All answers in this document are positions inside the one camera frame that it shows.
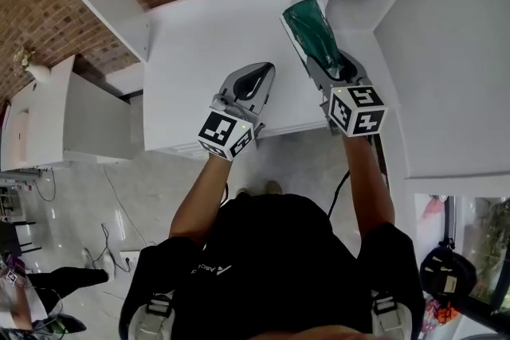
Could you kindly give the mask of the person's left forearm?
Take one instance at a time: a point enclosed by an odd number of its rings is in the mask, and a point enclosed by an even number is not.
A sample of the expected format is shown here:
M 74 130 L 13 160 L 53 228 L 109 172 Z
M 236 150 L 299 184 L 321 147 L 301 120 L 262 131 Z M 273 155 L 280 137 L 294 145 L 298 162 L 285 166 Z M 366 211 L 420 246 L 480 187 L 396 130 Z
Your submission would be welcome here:
M 179 206 L 169 238 L 187 237 L 204 244 L 218 215 L 232 162 L 212 154 Z

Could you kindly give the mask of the black chair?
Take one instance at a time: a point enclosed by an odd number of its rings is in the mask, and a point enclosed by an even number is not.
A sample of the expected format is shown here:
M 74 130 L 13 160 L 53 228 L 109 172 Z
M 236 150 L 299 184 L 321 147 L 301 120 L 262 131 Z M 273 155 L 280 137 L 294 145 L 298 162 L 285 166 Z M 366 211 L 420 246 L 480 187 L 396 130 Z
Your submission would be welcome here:
M 0 220 L 0 256 L 11 254 L 21 257 L 22 254 L 40 250 L 41 246 L 35 246 L 31 241 L 21 244 L 18 239 L 18 226 L 30 226 L 34 224 L 34 221 L 16 221 L 11 223 Z

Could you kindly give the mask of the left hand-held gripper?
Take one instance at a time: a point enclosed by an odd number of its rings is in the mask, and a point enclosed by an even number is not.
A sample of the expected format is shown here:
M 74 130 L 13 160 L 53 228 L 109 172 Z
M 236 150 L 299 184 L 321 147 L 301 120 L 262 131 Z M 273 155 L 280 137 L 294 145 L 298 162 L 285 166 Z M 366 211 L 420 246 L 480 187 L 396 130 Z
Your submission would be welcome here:
M 214 95 L 210 113 L 198 133 L 203 150 L 233 161 L 257 138 L 265 127 L 261 111 L 275 75 L 274 64 L 258 62 L 227 76 L 221 93 Z

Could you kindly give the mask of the white power strip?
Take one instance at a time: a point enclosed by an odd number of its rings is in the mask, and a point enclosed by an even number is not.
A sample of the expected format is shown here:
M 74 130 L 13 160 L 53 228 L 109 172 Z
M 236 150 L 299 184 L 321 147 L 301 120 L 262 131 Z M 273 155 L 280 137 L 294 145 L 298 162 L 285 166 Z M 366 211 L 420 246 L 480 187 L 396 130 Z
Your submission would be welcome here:
M 120 251 L 120 258 L 128 272 L 133 272 L 139 261 L 140 250 Z

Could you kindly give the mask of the black bag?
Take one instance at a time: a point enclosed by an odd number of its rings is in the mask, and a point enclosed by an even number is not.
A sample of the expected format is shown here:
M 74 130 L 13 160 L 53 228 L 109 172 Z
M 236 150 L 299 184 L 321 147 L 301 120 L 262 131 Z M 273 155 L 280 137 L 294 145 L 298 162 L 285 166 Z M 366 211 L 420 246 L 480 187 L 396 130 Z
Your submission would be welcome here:
M 468 296 L 477 284 L 477 271 L 450 244 L 440 242 L 420 266 L 422 289 L 436 300 L 453 302 Z

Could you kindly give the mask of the white side cabinet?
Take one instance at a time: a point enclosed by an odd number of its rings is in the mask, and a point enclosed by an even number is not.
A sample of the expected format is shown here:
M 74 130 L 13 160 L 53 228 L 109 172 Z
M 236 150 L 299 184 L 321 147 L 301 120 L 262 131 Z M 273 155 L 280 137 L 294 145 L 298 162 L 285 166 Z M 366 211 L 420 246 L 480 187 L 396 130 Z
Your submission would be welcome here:
M 0 170 L 132 158 L 129 104 L 77 75 L 74 61 L 67 58 L 46 82 L 33 81 L 12 98 Z

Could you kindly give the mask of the person's black shirt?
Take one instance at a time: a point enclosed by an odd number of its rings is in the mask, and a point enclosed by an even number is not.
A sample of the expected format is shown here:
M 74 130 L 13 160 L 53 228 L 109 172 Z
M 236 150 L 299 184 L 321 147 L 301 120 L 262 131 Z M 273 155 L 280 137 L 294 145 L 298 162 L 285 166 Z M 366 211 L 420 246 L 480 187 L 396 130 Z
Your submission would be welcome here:
M 371 333 L 375 294 L 410 312 L 417 340 L 425 310 L 405 233 L 379 225 L 353 255 L 327 214 L 295 194 L 235 198 L 219 209 L 205 244 L 174 236 L 145 248 L 120 314 L 122 340 L 157 294 L 171 295 L 171 340 L 249 340 L 329 325 Z

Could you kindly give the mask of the white vase with flowers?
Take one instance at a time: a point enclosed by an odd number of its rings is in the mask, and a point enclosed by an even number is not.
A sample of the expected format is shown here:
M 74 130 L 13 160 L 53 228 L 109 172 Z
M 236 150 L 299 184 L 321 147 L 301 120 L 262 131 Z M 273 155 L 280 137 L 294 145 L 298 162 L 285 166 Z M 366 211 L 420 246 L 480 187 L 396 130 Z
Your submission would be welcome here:
M 51 71 L 43 64 L 35 61 L 35 52 L 21 47 L 13 56 L 13 62 L 16 68 L 21 72 L 28 72 L 39 83 L 47 83 L 51 76 Z

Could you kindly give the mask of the person's right forearm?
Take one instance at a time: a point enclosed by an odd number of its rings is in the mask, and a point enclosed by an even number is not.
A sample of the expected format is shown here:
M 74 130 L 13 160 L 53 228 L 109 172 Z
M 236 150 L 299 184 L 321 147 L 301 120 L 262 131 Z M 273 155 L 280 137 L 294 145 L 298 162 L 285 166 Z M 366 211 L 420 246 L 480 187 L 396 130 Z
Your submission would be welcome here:
M 394 205 L 379 162 L 364 137 L 343 137 L 350 171 L 352 201 L 362 239 L 383 224 L 394 224 Z

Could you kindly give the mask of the glass door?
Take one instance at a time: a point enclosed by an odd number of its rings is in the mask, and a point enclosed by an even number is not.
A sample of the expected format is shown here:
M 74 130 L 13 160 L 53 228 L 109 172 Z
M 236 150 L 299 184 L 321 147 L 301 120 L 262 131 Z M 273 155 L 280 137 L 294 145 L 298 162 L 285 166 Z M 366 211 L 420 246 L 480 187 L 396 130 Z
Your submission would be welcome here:
M 423 330 L 472 321 L 510 338 L 510 197 L 462 197 L 417 193 L 418 269 L 440 242 L 469 260 L 477 271 L 471 293 L 444 302 L 426 296 Z

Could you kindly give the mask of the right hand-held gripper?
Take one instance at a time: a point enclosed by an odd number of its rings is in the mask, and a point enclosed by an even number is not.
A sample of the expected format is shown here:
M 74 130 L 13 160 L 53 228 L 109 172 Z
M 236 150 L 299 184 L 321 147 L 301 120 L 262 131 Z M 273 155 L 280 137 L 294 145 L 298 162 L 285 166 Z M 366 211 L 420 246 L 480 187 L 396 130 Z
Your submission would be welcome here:
M 369 84 L 367 71 L 352 55 L 339 50 L 339 78 L 350 85 L 334 87 L 334 80 L 320 67 L 313 57 L 308 56 L 305 69 L 317 88 L 330 88 L 323 93 L 325 100 L 320 105 L 328 126 L 335 133 L 347 137 L 377 135 L 380 133 L 388 107 Z

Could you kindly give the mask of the green plastic pouch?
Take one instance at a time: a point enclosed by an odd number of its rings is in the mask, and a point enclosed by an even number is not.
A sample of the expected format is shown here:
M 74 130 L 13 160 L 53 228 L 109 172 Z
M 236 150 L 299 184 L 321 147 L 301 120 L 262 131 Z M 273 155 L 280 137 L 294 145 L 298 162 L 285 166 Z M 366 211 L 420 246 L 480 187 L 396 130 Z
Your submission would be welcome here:
M 312 59 L 331 79 L 341 80 L 343 59 L 317 0 L 296 0 L 280 21 L 304 66 Z

